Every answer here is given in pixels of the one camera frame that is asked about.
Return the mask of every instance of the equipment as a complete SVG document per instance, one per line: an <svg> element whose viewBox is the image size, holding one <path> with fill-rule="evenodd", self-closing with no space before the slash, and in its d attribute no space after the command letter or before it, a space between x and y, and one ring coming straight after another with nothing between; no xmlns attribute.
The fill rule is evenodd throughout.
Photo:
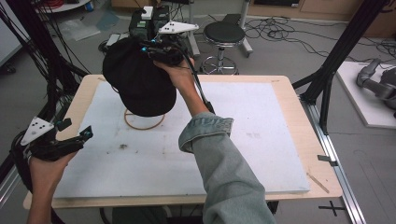
<svg viewBox="0 0 396 224"><path fill-rule="evenodd" d="M389 108L396 109L396 68L384 71L380 82L370 79L380 64L381 60L374 59L369 65L363 67L358 73L356 84L375 93L375 96L383 100Z"/></svg>
<svg viewBox="0 0 396 224"><path fill-rule="evenodd" d="M150 21L144 21L141 13L146 13L146 10L138 9L132 15L129 26L130 37L140 38L141 51L146 53L152 60L170 65L178 65L183 59L186 60L204 104L209 111L215 113L213 106L205 98L197 76L198 73L194 69L187 46L180 35L181 33L197 30L199 26L169 21L169 7L154 8L152 20Z"/></svg>
<svg viewBox="0 0 396 224"><path fill-rule="evenodd" d="M61 157L79 151L86 141L93 137L91 126L87 127L79 136L63 141L57 141L55 135L72 124L70 119L57 122L56 125L43 119L34 117L29 128L21 140L21 146L27 147L34 157L43 161L57 161Z"/></svg>

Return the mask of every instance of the tape mark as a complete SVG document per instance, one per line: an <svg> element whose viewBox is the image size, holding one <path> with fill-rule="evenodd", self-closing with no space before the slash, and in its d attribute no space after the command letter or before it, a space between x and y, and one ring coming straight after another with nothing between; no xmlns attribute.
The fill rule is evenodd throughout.
<svg viewBox="0 0 396 224"><path fill-rule="evenodd" d="M326 187L324 187L324 185L322 183L320 183L320 181L318 181L314 176L312 176L309 173L306 173L309 178L311 178L317 185L320 186L321 189L323 189L324 191L326 191L327 193L330 193L330 191L328 189L326 189Z"/></svg>

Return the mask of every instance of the black pole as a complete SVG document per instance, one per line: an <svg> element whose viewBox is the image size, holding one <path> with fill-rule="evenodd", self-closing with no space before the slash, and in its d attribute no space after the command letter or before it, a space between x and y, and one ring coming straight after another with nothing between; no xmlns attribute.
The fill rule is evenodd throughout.
<svg viewBox="0 0 396 224"><path fill-rule="evenodd" d="M319 70L309 77L305 77L292 84L293 88L297 89L309 82L311 83L306 92L301 95L301 99L311 105L316 103L319 95L323 92L319 124L322 131L326 134L328 134L327 117L329 112L332 79L338 68L347 58L349 53L355 48L356 44L364 35L364 32L374 21L386 3L387 0L363 1L358 11L355 13L355 16L350 21L348 27L341 34L341 37Z"/></svg>

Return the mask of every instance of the cap brim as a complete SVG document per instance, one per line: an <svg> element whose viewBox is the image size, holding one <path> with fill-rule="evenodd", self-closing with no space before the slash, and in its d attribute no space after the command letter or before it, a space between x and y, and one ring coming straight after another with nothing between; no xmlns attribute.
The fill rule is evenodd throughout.
<svg viewBox="0 0 396 224"><path fill-rule="evenodd" d="M176 102L176 88L171 88L160 98L132 98L120 93L120 98L126 108L140 117L156 117L169 112Z"/></svg>

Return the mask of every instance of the baseball cap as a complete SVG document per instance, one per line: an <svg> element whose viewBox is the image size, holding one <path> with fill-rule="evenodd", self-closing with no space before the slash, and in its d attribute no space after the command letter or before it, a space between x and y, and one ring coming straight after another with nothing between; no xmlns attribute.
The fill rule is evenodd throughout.
<svg viewBox="0 0 396 224"><path fill-rule="evenodd" d="M168 74L141 51L139 41L127 37L111 45L103 75L129 111L141 117L160 116L175 105L176 88Z"/></svg>

